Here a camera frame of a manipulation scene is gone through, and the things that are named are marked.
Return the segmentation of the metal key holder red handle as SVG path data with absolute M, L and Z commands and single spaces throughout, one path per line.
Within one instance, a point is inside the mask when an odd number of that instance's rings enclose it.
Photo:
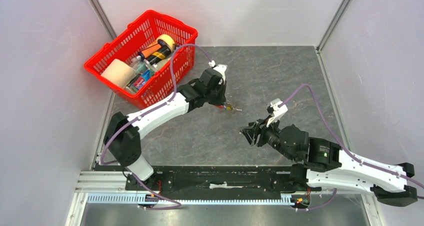
M 232 105 L 229 102 L 225 102 L 223 105 L 216 105 L 215 107 L 221 110 L 226 110 L 226 111 L 235 111 L 235 112 L 242 111 L 241 109 L 236 108 L 234 105 Z

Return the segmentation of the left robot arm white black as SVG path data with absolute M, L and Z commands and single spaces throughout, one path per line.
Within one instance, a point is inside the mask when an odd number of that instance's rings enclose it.
M 142 155 L 141 140 L 157 127 L 204 104 L 221 107 L 226 103 L 227 65 L 207 68 L 199 78 L 178 86 L 176 93 L 135 113 L 115 113 L 108 124 L 104 145 L 117 162 L 130 170 L 144 190 L 157 184 L 153 167 Z

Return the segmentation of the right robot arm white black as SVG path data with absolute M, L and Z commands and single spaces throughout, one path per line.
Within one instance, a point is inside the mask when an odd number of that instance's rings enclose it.
M 408 185 L 407 177 L 415 174 L 410 163 L 385 164 L 356 155 L 329 140 L 310 137 L 294 124 L 279 127 L 266 119 L 250 122 L 240 129 L 252 146 L 270 145 L 293 162 L 289 186 L 339 189 L 374 195 L 378 202 L 406 207 L 418 201 L 417 189 Z

